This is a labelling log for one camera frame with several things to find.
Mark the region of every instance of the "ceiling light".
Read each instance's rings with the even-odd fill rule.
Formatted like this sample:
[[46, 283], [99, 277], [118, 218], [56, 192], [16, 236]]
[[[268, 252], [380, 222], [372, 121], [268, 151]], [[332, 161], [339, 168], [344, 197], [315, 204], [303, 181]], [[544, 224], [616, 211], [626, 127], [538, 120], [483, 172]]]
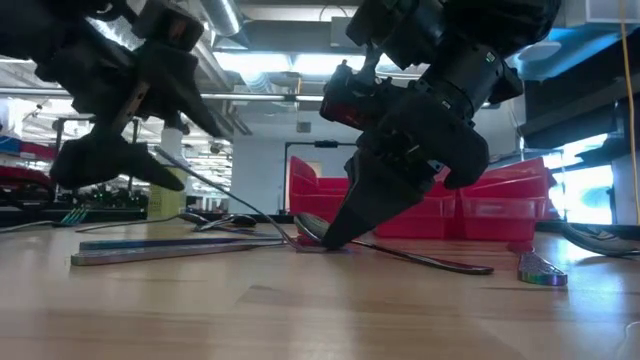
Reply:
[[269, 53], [213, 53], [222, 69], [238, 73], [281, 72], [291, 70], [289, 57]]
[[322, 102], [324, 95], [298, 95], [296, 100], [300, 102]]
[[354, 70], [360, 70], [364, 65], [362, 55], [301, 54], [293, 64], [293, 71], [305, 75], [331, 75], [343, 60], [347, 60], [347, 65]]

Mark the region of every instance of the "cable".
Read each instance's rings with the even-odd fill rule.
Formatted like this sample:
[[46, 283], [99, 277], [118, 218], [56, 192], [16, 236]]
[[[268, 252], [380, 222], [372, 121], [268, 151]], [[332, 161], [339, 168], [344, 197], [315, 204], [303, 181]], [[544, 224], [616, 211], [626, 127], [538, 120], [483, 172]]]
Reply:
[[248, 207], [249, 209], [255, 211], [258, 215], [262, 215], [264, 216], [271, 225], [273, 225], [273, 227], [276, 228], [276, 230], [280, 233], [280, 235], [282, 235], [282, 239], [284, 242], [286, 242], [289, 246], [293, 247], [294, 249], [296, 249], [299, 252], [311, 252], [311, 253], [318, 253], [318, 252], [325, 252], [325, 249], [323, 248], [317, 248], [317, 247], [306, 247], [306, 246], [302, 246], [299, 243], [297, 243], [295, 240], [293, 240], [289, 234], [287, 234], [287, 232], [282, 228], [282, 226], [280, 226], [277, 222], [275, 222], [271, 216], [263, 213], [262, 211], [256, 209], [253, 205], [249, 204], [248, 202], [240, 199], [239, 197], [233, 195], [231, 192], [225, 190], [222, 186], [214, 183], [213, 181], [205, 178], [204, 176], [198, 174], [197, 172], [191, 170], [189, 167], [187, 167], [186, 165], [184, 165], [183, 163], [181, 163], [180, 161], [176, 160], [175, 158], [173, 158], [173, 156], [169, 155], [169, 153], [167, 153], [166, 151], [164, 151], [163, 149], [160, 148], [160, 146], [156, 146], [155, 150], [158, 154], [160, 154], [160, 156], [162, 156], [163, 158], [165, 158], [167, 161], [169, 161], [172, 165], [174, 165], [175, 167], [181, 169], [182, 171], [186, 172], [187, 174], [195, 177], [196, 179], [202, 181], [203, 183], [211, 186], [214, 189], [217, 189], [218, 191], [226, 194], [227, 196], [229, 196], [230, 198], [236, 200], [237, 202], [239, 202], [240, 204]]
[[620, 7], [620, 35], [622, 36], [622, 52], [624, 55], [624, 77], [627, 83], [627, 97], [629, 98], [629, 135], [631, 139], [631, 167], [633, 169], [633, 195], [636, 205], [636, 224], [640, 225], [640, 200], [638, 196], [638, 163], [636, 159], [636, 119], [635, 104], [633, 103], [633, 86], [631, 84], [631, 67], [629, 66], [629, 45], [627, 44], [626, 2], [619, 0]]
[[166, 221], [170, 221], [170, 220], [176, 219], [179, 216], [180, 215], [174, 215], [174, 216], [171, 216], [171, 217], [168, 217], [168, 218], [158, 219], [158, 220], [142, 220], [142, 221], [131, 221], [131, 222], [128, 222], [128, 223], [92, 226], [92, 227], [78, 229], [78, 230], [76, 230], [76, 232], [77, 233], [86, 233], [86, 232], [93, 231], [93, 230], [106, 229], [106, 228], [118, 227], [118, 226], [141, 225], [141, 224], [156, 224], [156, 223], [161, 223], [161, 222], [166, 222]]
[[347, 13], [347, 11], [346, 11], [342, 6], [340, 6], [340, 5], [331, 5], [331, 4], [327, 4], [327, 5], [325, 5], [325, 6], [322, 8], [322, 10], [320, 10], [320, 15], [318, 15], [318, 21], [322, 21], [322, 14], [324, 14], [324, 11], [325, 11], [325, 10], [327, 10], [327, 8], [328, 8], [329, 6], [335, 6], [335, 7], [337, 7], [338, 9], [342, 10], [342, 13], [344, 14], [344, 16], [345, 16], [345, 17], [351, 17], [351, 16], [349, 16], [349, 14]]

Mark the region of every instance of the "ceiling duct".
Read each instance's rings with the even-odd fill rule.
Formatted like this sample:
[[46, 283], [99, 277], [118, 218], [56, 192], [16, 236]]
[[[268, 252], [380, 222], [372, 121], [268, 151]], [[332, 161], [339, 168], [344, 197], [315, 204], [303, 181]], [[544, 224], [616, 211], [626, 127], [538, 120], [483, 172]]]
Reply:
[[244, 15], [233, 0], [202, 0], [202, 8], [216, 35], [249, 47], [249, 40], [242, 32]]

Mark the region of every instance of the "white wall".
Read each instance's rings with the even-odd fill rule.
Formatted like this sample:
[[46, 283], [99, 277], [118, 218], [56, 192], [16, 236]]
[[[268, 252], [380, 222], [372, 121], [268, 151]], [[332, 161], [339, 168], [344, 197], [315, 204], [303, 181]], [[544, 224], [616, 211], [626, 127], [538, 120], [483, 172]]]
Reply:
[[[231, 192], [267, 214], [282, 208], [284, 188], [285, 141], [255, 137], [237, 137], [233, 143]], [[354, 146], [316, 149], [312, 145], [292, 145], [288, 156], [320, 163], [322, 176], [346, 177], [344, 163], [353, 155]], [[231, 200], [232, 213], [253, 213]]]

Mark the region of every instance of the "metal spoon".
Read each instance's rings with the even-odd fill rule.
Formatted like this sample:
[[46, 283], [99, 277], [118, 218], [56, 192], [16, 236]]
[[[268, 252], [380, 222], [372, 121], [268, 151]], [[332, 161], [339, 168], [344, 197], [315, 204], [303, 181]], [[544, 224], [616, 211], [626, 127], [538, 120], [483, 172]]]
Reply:
[[[322, 237], [327, 232], [329, 228], [329, 223], [324, 219], [321, 219], [315, 215], [302, 213], [298, 214], [294, 217], [294, 223], [298, 230], [307, 236], [309, 239], [320, 243]], [[457, 272], [461, 274], [468, 275], [489, 275], [493, 273], [493, 268], [486, 266], [476, 266], [476, 265], [467, 265], [461, 264], [453, 261], [440, 260], [435, 259], [428, 256], [411, 254], [404, 251], [392, 250], [380, 245], [370, 244], [367, 242], [363, 242], [360, 240], [351, 240], [351, 243], [363, 246], [369, 249], [377, 250], [383, 253], [387, 253], [393, 256], [397, 256], [421, 265], [426, 265], [430, 267], [434, 267], [437, 269]]]

